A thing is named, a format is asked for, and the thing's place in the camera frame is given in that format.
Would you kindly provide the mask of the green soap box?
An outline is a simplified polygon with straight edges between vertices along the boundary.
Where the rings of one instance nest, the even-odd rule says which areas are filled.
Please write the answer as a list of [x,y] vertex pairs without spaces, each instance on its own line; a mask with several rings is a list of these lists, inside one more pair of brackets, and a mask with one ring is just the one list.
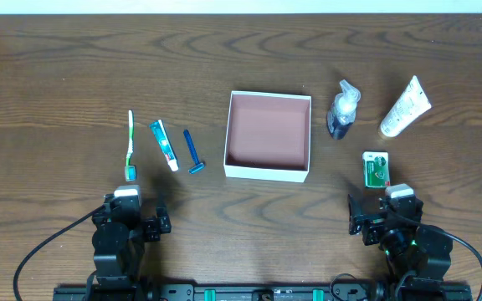
[[391,185],[387,152],[365,151],[362,162],[366,188],[384,189]]

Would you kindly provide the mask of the green white toothbrush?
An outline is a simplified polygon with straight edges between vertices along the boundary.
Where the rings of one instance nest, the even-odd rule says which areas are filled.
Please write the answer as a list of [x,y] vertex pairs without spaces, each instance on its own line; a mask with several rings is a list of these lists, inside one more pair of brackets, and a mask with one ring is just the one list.
[[128,110],[128,148],[126,152],[125,179],[134,181],[136,179],[136,167],[131,164],[131,157],[134,151],[134,113]]

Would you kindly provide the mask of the blue disposable razor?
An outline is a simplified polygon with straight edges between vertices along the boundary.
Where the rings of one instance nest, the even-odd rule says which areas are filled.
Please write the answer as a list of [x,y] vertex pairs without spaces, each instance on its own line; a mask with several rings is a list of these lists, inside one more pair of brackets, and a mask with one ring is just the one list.
[[194,144],[193,144],[192,137],[191,137],[191,135],[190,135],[189,130],[185,129],[185,130],[183,131],[183,134],[184,134],[184,138],[185,138],[186,143],[187,143],[187,148],[188,148],[188,150],[189,150],[189,153],[190,153],[190,155],[191,155],[191,157],[192,157],[192,161],[193,161],[193,163],[194,163],[194,166],[191,167],[191,168],[188,170],[188,172],[189,172],[190,174],[195,174],[195,173],[197,173],[197,172],[199,172],[199,171],[201,171],[201,170],[203,170],[203,169],[205,168],[205,163],[204,163],[203,161],[200,161],[200,160],[199,160],[199,157],[198,157],[198,155],[197,155],[197,151],[196,151],[196,148],[195,148],[195,146],[194,146]]

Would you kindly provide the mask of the small toothpaste tube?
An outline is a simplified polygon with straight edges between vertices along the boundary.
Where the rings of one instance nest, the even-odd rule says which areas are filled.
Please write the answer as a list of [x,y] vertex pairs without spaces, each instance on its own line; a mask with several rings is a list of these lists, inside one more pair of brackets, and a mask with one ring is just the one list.
[[156,137],[156,141],[159,147],[162,150],[162,154],[165,156],[167,164],[171,171],[178,171],[179,165],[177,162],[177,157],[175,155],[174,150],[172,149],[171,142],[168,138],[167,132],[165,130],[165,126],[162,120],[154,121],[150,124],[150,129],[154,136]]

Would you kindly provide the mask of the clear pump bottle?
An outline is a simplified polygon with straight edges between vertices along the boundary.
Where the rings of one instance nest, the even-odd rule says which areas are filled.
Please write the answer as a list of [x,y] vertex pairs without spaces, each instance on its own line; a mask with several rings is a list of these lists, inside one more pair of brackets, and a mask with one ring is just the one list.
[[327,128],[331,137],[341,140],[356,119],[356,108],[361,92],[345,79],[340,81],[341,92],[336,95],[327,114]]

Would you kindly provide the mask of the white squeeze tube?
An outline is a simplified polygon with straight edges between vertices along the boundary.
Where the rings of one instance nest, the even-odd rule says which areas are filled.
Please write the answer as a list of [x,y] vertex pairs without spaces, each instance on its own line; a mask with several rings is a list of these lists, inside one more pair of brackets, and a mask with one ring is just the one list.
[[431,108],[432,105],[418,77],[414,75],[406,89],[382,120],[379,130],[383,136],[394,138]]

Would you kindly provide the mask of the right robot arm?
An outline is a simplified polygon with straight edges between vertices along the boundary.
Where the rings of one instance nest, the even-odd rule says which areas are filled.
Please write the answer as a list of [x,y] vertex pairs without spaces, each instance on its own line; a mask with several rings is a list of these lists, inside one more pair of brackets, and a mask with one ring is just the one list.
[[392,279],[405,273],[415,278],[442,281],[449,270],[452,240],[435,227],[421,226],[423,202],[412,193],[384,196],[379,200],[347,197],[349,233],[362,235],[366,246],[377,245],[386,253]]

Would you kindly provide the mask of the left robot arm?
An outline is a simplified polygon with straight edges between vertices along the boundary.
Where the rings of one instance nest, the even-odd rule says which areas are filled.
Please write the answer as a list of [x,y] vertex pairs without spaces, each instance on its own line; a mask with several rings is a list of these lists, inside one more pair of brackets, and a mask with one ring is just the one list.
[[139,196],[106,195],[103,210],[92,221],[96,277],[100,287],[107,289],[135,287],[145,244],[159,241],[172,230],[165,202],[158,200],[156,214],[143,218]]

